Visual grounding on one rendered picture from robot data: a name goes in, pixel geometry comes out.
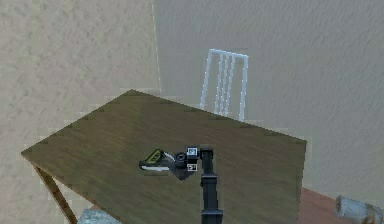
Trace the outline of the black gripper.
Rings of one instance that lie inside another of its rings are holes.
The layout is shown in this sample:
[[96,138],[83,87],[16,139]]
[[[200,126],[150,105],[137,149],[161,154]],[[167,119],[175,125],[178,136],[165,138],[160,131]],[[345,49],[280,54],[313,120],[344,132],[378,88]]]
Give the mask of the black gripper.
[[[173,161],[170,164],[169,168],[170,168],[170,171],[175,175],[177,179],[179,179],[180,181],[183,181],[191,175],[191,172],[189,172],[187,169],[187,155],[184,152],[176,153],[174,157],[173,155],[165,151],[163,151],[162,154],[164,158],[168,158],[169,160]],[[156,172],[169,170],[167,166],[163,166],[159,164],[149,164],[149,163],[146,163],[145,161],[139,162],[139,168],[142,170],[156,171]]]

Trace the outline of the black and yellow cassette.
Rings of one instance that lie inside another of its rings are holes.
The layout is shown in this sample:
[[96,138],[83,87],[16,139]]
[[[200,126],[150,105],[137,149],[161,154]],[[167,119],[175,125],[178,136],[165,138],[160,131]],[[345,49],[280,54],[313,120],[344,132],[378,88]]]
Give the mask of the black and yellow cassette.
[[164,153],[161,149],[155,149],[146,159],[146,165],[157,165],[164,157]]

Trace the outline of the white slatted chair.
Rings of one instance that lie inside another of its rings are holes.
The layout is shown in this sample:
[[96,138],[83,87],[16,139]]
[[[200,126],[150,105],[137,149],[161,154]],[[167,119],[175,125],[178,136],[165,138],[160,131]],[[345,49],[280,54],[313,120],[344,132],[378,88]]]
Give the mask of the white slatted chair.
[[246,95],[247,95],[248,64],[249,64],[249,56],[245,54],[228,52],[228,51],[219,50],[219,49],[210,49],[208,51],[199,108],[201,110],[204,110],[206,106],[208,84],[209,84],[209,77],[210,77],[210,68],[211,68],[211,62],[214,54],[219,56],[219,63],[218,63],[219,68],[218,68],[216,94],[215,94],[215,101],[214,101],[214,114],[218,114],[221,116],[229,115],[229,106],[230,106],[230,100],[231,100],[231,91],[232,91],[235,64],[237,59],[241,59],[243,61],[243,68],[242,68],[242,80],[241,80],[238,119],[240,121],[244,121],[245,108],[246,108]]

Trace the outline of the grey cylinder object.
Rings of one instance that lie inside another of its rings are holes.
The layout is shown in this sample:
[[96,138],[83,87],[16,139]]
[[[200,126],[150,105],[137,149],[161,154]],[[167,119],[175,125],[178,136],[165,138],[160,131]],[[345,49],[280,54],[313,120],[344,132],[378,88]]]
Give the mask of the grey cylinder object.
[[335,215],[353,224],[384,224],[384,210],[342,195],[336,198]]

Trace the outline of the brown wooden table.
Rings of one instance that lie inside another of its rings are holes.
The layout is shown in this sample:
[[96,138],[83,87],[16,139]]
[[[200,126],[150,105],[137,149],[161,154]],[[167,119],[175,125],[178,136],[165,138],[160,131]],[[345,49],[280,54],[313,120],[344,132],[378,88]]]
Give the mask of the brown wooden table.
[[296,224],[303,140],[130,90],[23,151],[67,219],[65,185],[121,224]]

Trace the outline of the grey speckled block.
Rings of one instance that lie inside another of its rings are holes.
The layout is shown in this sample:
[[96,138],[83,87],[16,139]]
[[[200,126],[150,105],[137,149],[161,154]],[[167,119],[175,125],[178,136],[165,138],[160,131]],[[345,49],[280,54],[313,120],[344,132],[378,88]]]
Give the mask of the grey speckled block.
[[84,209],[77,224],[121,224],[102,210]]

